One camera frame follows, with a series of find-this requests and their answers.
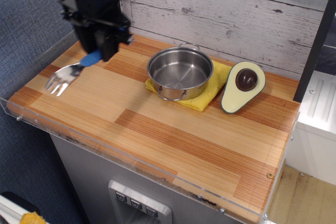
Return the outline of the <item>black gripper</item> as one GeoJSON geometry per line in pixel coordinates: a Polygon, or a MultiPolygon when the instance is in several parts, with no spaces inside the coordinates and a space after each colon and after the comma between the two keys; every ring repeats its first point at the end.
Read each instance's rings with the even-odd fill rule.
{"type": "Polygon", "coordinates": [[[134,36],[111,26],[111,0],[59,0],[63,18],[72,23],[86,53],[99,50],[104,62],[118,51],[119,43],[130,44],[134,36]]]}

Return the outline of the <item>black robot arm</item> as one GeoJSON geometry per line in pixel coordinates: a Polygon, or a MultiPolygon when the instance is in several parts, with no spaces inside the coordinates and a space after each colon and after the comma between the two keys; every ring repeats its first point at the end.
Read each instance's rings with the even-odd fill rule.
{"type": "Polygon", "coordinates": [[[109,61],[120,44],[133,42],[130,20],[122,13],[120,0],[59,0],[63,18],[69,21],[86,53],[99,52],[109,61]]]}

